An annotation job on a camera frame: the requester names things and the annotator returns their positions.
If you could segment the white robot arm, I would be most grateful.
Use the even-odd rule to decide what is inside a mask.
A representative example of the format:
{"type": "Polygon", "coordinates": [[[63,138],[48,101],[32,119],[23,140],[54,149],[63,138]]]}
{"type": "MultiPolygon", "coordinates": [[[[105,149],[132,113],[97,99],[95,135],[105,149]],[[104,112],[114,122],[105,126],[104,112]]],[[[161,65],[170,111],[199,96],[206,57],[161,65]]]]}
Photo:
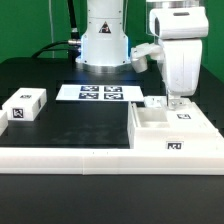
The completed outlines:
{"type": "Polygon", "coordinates": [[[157,61],[166,88],[167,106],[179,107],[198,85],[202,38],[208,35],[205,7],[195,0],[153,2],[149,31],[159,48],[157,61]]]}

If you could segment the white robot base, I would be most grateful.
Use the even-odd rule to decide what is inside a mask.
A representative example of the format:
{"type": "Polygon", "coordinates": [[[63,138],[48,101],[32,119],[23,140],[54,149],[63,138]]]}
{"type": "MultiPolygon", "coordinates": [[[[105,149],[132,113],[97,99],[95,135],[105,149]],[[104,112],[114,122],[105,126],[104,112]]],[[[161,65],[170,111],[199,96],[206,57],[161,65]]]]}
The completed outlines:
{"type": "Polygon", "coordinates": [[[81,37],[81,55],[76,58],[79,69],[111,74],[130,67],[123,2],[87,0],[87,29],[81,37]]]}

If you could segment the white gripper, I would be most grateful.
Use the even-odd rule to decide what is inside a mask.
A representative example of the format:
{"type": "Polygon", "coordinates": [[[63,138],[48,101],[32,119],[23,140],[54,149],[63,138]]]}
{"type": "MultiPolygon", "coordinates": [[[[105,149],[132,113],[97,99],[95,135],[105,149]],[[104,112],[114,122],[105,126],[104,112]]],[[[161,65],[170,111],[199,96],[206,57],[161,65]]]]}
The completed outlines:
{"type": "Polygon", "coordinates": [[[162,58],[158,61],[166,86],[166,102],[173,109],[173,96],[191,96],[195,93],[201,65],[200,39],[159,41],[162,58]]]}

